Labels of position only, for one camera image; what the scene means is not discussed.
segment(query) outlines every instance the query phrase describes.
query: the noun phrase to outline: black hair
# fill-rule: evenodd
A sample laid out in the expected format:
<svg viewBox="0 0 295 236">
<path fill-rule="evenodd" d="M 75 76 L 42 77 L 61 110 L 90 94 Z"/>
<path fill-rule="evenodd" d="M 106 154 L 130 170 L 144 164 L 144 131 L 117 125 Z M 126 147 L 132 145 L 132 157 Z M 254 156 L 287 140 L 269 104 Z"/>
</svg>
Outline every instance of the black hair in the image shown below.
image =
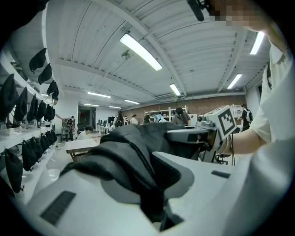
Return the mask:
<svg viewBox="0 0 295 236">
<path fill-rule="evenodd" d="M 91 125 L 86 125 L 85 126 L 85 131 L 86 130 L 90 130 L 90 131 L 93 131 L 93 127 Z"/>
<path fill-rule="evenodd" d="M 122 112 L 121 111 L 118 111 L 118 116 L 117 116 L 117 119 L 120 120 L 122 122 L 122 124 L 124 124 L 124 117 L 122 115 Z"/>
<path fill-rule="evenodd" d="M 181 115 L 183 113 L 183 109 L 181 107 L 178 107 L 175 109 L 175 112 L 178 114 L 178 115 Z"/>
</svg>

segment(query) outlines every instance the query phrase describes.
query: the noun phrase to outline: brick wall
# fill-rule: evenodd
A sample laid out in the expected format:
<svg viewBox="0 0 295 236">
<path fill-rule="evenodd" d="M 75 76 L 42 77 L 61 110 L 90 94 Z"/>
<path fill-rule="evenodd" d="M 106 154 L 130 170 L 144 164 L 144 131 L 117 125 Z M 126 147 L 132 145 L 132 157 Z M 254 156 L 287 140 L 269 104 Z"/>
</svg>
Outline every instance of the brick wall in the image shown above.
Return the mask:
<svg viewBox="0 0 295 236">
<path fill-rule="evenodd" d="M 123 115 L 127 116 L 128 119 L 132 118 L 133 114 L 137 115 L 137 120 L 140 123 L 143 123 L 144 111 L 156 111 L 166 110 L 169 107 L 177 108 L 177 107 L 188 107 L 190 114 L 203 115 L 206 114 L 220 106 L 232 105 L 232 104 L 243 104 L 246 103 L 246 98 L 243 95 L 239 96 L 225 96 L 225 97 L 215 97 L 215 98 L 204 98 L 204 99 L 195 99 L 195 100 L 185 100 L 180 102 L 171 102 L 171 103 L 163 103 L 157 104 L 153 106 L 145 106 L 141 108 L 131 109 L 127 111 L 123 111 Z"/>
</svg>

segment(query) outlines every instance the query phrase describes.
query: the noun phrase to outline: wooden table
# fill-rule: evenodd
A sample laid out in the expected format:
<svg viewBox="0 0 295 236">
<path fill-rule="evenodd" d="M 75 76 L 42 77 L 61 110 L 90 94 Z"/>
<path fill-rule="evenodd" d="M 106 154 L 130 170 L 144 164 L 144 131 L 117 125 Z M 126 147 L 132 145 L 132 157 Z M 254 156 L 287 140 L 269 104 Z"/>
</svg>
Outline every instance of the wooden table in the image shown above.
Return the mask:
<svg viewBox="0 0 295 236">
<path fill-rule="evenodd" d="M 75 140 L 66 143 L 66 153 L 70 154 L 73 158 L 73 161 L 76 162 L 76 155 L 75 153 L 78 152 L 85 152 L 90 150 L 93 147 L 99 145 L 94 139 L 83 139 L 83 140 Z"/>
</svg>

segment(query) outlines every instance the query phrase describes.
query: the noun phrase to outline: tube light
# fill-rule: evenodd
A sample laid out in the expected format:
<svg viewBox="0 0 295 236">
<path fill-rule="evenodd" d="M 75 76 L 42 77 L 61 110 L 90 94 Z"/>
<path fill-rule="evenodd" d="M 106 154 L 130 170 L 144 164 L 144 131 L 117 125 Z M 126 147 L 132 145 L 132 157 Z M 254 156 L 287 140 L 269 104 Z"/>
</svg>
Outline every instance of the tube light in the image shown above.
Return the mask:
<svg viewBox="0 0 295 236">
<path fill-rule="evenodd" d="M 117 106 L 109 106 L 110 108 L 117 108 L 117 109 L 122 109 L 121 107 L 117 107 Z"/>
<path fill-rule="evenodd" d="M 255 40 L 255 43 L 253 45 L 253 48 L 250 52 L 251 55 L 256 55 L 258 50 L 259 50 L 259 47 L 261 46 L 261 43 L 262 43 L 262 40 L 264 38 L 264 33 L 263 32 L 258 32 L 257 36 L 256 36 L 256 40 Z"/>
<path fill-rule="evenodd" d="M 176 94 L 176 96 L 180 96 L 180 92 L 176 88 L 175 84 L 170 84 L 170 88 L 173 90 L 173 92 Z"/>
<path fill-rule="evenodd" d="M 130 100 L 124 100 L 124 101 L 131 102 L 131 103 L 134 103 L 134 104 L 139 104 L 139 103 L 136 102 L 136 101 L 130 101 Z"/>
<path fill-rule="evenodd" d="M 96 93 L 92 93 L 92 92 L 88 92 L 88 94 L 100 96 L 100 97 L 105 97 L 105 98 L 111 98 L 111 96 L 107 96 L 107 95 L 103 95 L 103 94 L 96 94 Z"/>
<path fill-rule="evenodd" d="M 142 59 L 149 63 L 156 71 L 162 69 L 160 63 L 139 42 L 137 42 L 130 35 L 123 35 L 123 37 L 120 39 L 120 42 L 125 44 L 132 51 L 134 51 L 136 54 L 142 57 Z"/>
<path fill-rule="evenodd" d="M 86 105 L 86 106 L 99 106 L 99 105 L 87 104 L 87 103 L 84 103 L 84 105 Z"/>
<path fill-rule="evenodd" d="M 235 79 L 233 80 L 233 82 L 231 82 L 231 84 L 229 85 L 229 87 L 227 87 L 227 89 L 231 89 L 235 83 L 241 78 L 242 74 L 237 74 Z"/>
</svg>

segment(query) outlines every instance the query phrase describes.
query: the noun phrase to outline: shirt collar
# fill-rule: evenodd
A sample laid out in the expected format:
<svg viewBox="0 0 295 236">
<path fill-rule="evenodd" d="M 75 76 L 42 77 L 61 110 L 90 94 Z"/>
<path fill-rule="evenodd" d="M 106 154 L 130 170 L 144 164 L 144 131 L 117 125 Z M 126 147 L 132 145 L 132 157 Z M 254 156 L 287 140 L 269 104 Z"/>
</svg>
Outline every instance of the shirt collar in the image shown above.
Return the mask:
<svg viewBox="0 0 295 236">
<path fill-rule="evenodd" d="M 273 64 L 278 63 L 278 61 L 282 58 L 284 53 L 277 46 L 275 46 L 271 41 L 269 42 L 271 43 L 270 57 L 271 57 L 272 63 Z"/>
</svg>

